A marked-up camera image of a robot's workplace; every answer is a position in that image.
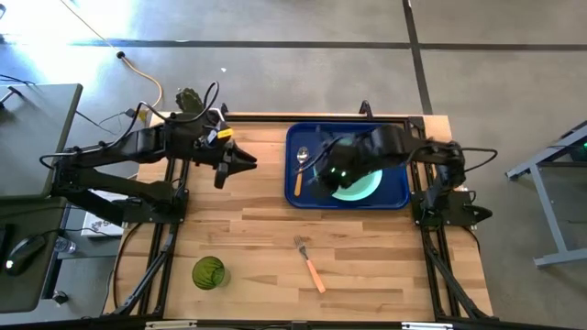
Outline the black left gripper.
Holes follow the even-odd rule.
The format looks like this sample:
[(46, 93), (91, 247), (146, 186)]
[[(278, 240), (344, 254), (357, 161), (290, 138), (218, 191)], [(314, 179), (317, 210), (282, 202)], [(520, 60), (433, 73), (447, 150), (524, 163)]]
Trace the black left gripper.
[[(194, 142), (192, 161), (197, 166), (209, 165), (215, 170), (222, 160), (224, 147), (233, 134), (233, 129), (227, 123), (203, 125), (202, 135)], [(242, 149), (235, 140), (231, 143), (230, 158), (227, 172), (229, 175), (257, 168), (257, 158)]]

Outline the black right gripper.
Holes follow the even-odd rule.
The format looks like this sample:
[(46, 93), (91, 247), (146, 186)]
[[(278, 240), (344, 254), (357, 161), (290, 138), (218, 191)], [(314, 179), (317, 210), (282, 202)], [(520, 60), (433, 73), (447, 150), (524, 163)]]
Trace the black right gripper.
[(361, 167), (359, 148), (354, 137), (341, 137), (313, 166), (314, 193), (327, 197), (338, 189), (348, 189), (352, 184), (367, 175)]

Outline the teal round plate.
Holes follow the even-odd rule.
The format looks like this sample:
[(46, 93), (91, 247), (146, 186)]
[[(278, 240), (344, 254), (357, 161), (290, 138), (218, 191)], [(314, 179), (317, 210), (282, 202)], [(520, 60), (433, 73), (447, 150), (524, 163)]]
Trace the teal round plate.
[[(325, 151), (328, 150), (341, 137), (355, 138), (351, 135), (338, 136), (332, 138), (331, 140), (325, 143), (324, 149), (322, 150), (321, 158), (325, 154)], [(362, 179), (358, 180), (357, 182), (355, 182), (354, 184), (352, 184), (348, 189), (340, 188), (336, 192), (327, 197), (334, 198), (335, 200), (341, 202), (354, 203), (369, 197), (377, 190), (378, 186), (380, 185), (382, 181), (382, 170), (373, 170), (369, 167), (369, 165), (366, 163), (366, 156), (364, 155), (364, 152), (361, 149), (360, 144), (358, 142), (357, 144), (359, 148), (360, 165), (367, 172), (367, 175)]]

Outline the spoon with orange handle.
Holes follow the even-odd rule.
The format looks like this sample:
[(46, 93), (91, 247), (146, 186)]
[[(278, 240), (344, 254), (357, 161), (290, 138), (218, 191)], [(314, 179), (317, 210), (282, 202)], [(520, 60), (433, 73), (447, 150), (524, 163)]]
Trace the spoon with orange handle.
[(296, 173), (295, 186), (294, 186), (294, 191), (293, 191), (295, 197), (299, 197), (301, 194), (302, 181), (303, 181), (303, 167), (309, 158), (310, 158), (310, 156), (309, 156), (308, 148), (307, 147), (300, 147), (297, 151), (297, 154), (296, 154), (296, 159), (298, 161), (299, 167), (298, 167), (298, 170)]

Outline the fork with orange handle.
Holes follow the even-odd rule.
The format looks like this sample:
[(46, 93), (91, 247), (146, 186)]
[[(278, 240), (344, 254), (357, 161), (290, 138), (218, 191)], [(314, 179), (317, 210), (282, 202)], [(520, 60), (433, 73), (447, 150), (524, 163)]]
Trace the fork with orange handle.
[(293, 241), (296, 245), (296, 248), (298, 249), (299, 253), (301, 254), (301, 256), (303, 257), (303, 259), (305, 260), (305, 264), (311, 274), (312, 280), (316, 286), (316, 288), (318, 289), (318, 291), (320, 293), (325, 293), (326, 292), (326, 287), (324, 285), (324, 283), (322, 282), (313, 262), (311, 261), (311, 259), (308, 257), (307, 251), (306, 251), (306, 246), (305, 246), (305, 242), (303, 241), (303, 239), (300, 236), (295, 236), (293, 238)]

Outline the green faceted cup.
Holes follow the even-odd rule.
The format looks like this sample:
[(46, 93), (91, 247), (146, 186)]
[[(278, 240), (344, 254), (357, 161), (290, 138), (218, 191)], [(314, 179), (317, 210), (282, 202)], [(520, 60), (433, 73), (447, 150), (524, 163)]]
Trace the green faceted cup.
[(199, 259), (192, 270), (194, 285), (204, 291), (225, 287), (230, 282), (230, 271), (220, 258), (206, 256)]

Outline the blue plastic tray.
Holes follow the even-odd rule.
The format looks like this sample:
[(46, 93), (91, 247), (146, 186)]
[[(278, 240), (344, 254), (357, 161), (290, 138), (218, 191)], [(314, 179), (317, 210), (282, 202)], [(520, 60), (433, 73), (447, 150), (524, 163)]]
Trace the blue plastic tray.
[(284, 196), (294, 207), (301, 209), (389, 209), (404, 208), (409, 202), (408, 175), (405, 167), (392, 167), (382, 170), (382, 181), (369, 197), (349, 203), (331, 197), (320, 197), (314, 193), (311, 169), (303, 173), (302, 190), (299, 197), (294, 196), (294, 186), (298, 161), (297, 151), (307, 147), (311, 157), (320, 153), (331, 138), (367, 132), (377, 127), (375, 123), (361, 122), (302, 122), (288, 129), (284, 142)]

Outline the green cactus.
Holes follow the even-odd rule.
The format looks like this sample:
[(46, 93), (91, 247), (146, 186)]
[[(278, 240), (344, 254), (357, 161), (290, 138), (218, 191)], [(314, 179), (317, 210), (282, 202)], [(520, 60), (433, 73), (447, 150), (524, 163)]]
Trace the green cactus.
[(192, 88), (180, 89), (175, 96), (175, 103), (187, 114), (199, 115), (205, 109), (199, 93)]

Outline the white printed booklet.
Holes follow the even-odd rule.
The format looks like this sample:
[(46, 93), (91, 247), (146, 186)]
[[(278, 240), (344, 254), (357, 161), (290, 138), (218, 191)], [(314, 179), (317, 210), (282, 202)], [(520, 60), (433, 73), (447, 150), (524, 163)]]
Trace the white printed booklet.
[[(114, 200), (127, 199), (126, 195), (117, 194), (113, 192), (92, 190), (92, 193), (97, 194), (98, 196), (106, 199), (109, 202), (112, 202)], [(82, 237), (121, 237), (123, 235), (123, 232), (124, 227), (111, 224), (106, 220), (97, 217), (95, 214), (91, 214), (89, 212), (85, 213), (85, 217), (83, 220), (83, 230), (81, 232)]]

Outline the silver aluminium bar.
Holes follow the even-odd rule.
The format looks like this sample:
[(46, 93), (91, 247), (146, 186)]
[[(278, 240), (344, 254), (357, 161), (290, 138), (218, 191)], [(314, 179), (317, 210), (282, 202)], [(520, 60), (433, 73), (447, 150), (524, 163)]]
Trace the silver aluminium bar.
[(146, 322), (144, 330), (191, 330), (197, 327), (197, 322), (189, 320), (159, 320)]
[(454, 330), (453, 324), (401, 322), (402, 330)]

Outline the clear water bottle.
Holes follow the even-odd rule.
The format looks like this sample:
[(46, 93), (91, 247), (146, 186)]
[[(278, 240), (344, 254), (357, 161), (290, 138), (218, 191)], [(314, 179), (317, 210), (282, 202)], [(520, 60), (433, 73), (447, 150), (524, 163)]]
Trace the clear water bottle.
[(77, 251), (77, 245), (69, 238), (58, 236), (55, 241), (54, 251), (57, 253), (73, 254)]

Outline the grey desk top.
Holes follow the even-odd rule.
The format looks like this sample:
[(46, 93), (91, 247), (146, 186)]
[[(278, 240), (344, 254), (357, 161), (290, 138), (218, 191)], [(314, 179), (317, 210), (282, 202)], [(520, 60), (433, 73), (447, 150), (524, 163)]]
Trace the grey desk top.
[(0, 85), (0, 200), (43, 198), (53, 170), (43, 155), (63, 151), (83, 86)]

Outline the black computer mouse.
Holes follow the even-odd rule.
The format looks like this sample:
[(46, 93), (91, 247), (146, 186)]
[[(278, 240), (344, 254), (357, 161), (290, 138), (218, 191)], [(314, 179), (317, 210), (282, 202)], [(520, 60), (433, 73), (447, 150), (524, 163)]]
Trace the black computer mouse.
[(9, 276), (18, 276), (27, 270), (32, 259), (45, 247), (46, 239), (42, 235), (27, 236), (10, 251), (5, 271)]

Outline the dark desk surface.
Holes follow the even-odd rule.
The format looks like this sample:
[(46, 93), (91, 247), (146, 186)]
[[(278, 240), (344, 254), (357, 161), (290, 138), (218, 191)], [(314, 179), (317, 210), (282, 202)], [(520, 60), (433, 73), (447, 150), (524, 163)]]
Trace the dark desk surface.
[[(30, 312), (37, 307), (66, 208), (67, 202), (60, 197), (0, 201), (0, 314)], [(34, 235), (45, 237), (45, 247), (25, 272), (9, 276), (5, 263), (10, 251), (23, 238)]]

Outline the black table frame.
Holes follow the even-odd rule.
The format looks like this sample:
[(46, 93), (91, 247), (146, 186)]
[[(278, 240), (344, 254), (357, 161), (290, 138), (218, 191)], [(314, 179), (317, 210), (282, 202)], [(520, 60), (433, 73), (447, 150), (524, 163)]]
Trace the black table frame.
[[(186, 219), (167, 264), (146, 292), (140, 313), (165, 319), (364, 322), (434, 317), (425, 253), (409, 209), (308, 210), (284, 196), (284, 142), (298, 114), (229, 117), (238, 144), (258, 160), (223, 189), (207, 167), (189, 170)], [(300, 236), (325, 293), (316, 288), (294, 243)], [(204, 291), (195, 263), (221, 259), (225, 287)]]

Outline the grey metal table frame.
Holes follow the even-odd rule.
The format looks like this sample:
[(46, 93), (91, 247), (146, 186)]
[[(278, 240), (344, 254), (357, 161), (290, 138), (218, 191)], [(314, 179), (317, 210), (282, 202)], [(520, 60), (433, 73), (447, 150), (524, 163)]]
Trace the grey metal table frame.
[(587, 120), (549, 141), (505, 173), (510, 181), (529, 176), (556, 251), (534, 259), (537, 268), (587, 260), (587, 244), (571, 241), (572, 225), (587, 225)]

